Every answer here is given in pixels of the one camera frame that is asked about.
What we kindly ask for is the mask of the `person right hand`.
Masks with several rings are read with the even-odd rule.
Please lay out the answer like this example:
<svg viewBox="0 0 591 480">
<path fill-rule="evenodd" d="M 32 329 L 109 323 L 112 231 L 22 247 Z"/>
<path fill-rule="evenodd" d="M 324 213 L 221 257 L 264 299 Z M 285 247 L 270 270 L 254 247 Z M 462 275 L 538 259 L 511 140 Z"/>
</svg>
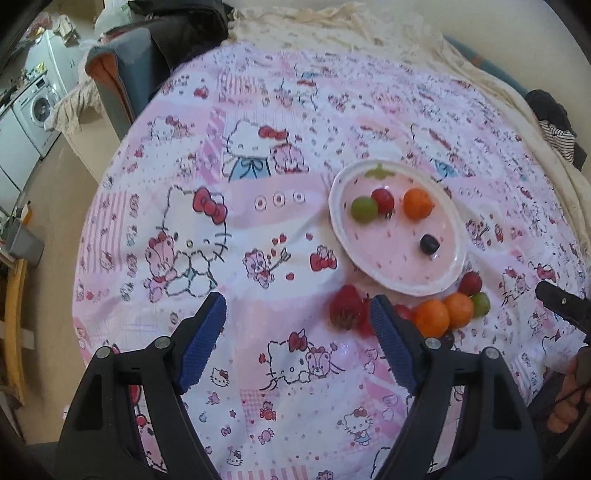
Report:
<svg viewBox="0 0 591 480">
<path fill-rule="evenodd" d="M 578 419 L 578 406 L 581 399 L 590 403 L 590 390 L 582 391 L 576 380 L 576 370 L 581 348 L 570 362 L 563 380 L 562 388 L 556 398 L 556 404 L 548 418 L 548 429 L 556 434 L 562 434 Z"/>
</svg>

